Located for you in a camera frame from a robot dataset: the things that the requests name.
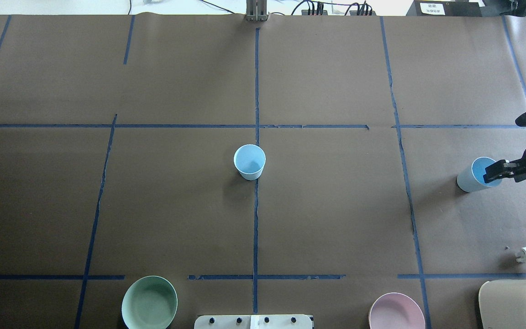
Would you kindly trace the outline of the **light blue cup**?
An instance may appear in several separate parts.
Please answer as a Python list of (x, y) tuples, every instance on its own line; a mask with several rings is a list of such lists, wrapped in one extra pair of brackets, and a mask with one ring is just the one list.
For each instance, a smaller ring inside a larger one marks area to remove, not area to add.
[(469, 167), (466, 167), (457, 175), (456, 183), (459, 189), (464, 192), (477, 192), (480, 190), (491, 189), (501, 184), (501, 180), (495, 180), (490, 183), (484, 181), (486, 167), (495, 163), (495, 160), (487, 157), (474, 159)]
[(256, 144), (245, 144), (236, 150), (233, 163), (241, 177), (253, 181), (261, 177), (266, 164), (266, 154)]

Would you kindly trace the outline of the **white toaster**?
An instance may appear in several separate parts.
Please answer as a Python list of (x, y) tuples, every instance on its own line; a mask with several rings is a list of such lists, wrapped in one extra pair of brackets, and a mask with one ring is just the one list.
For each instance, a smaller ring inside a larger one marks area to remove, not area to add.
[(495, 280), (478, 292), (484, 329), (526, 329), (526, 280)]

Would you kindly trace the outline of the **pink bowl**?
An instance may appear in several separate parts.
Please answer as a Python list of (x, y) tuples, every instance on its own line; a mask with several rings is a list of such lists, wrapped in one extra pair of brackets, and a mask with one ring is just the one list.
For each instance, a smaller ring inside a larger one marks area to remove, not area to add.
[(403, 293), (386, 293), (377, 298), (368, 313), (370, 329), (425, 329), (422, 309)]

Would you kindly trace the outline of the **black box with label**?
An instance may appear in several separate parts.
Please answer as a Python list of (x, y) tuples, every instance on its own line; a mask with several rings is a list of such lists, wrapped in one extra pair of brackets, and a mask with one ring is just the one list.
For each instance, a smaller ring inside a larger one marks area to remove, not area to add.
[(414, 0), (405, 16), (482, 17), (478, 2)]

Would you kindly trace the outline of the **mint green bowl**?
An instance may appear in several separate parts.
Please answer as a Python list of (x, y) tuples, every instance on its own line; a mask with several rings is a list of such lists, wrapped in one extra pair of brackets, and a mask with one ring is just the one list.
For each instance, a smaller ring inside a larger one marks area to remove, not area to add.
[(178, 308), (178, 295), (171, 282), (160, 276), (135, 281), (121, 302), (121, 316), (128, 329), (167, 329)]

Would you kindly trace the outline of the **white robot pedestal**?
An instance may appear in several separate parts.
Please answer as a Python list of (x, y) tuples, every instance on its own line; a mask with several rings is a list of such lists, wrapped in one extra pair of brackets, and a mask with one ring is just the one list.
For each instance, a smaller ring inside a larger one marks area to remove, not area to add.
[(306, 314), (241, 314), (199, 316), (194, 329), (313, 329)]

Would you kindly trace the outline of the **aluminium frame post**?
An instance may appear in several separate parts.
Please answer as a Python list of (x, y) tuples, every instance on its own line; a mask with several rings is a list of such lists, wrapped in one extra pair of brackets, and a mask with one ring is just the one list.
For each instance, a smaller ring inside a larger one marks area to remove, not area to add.
[(246, 0), (246, 21), (267, 21), (267, 0)]

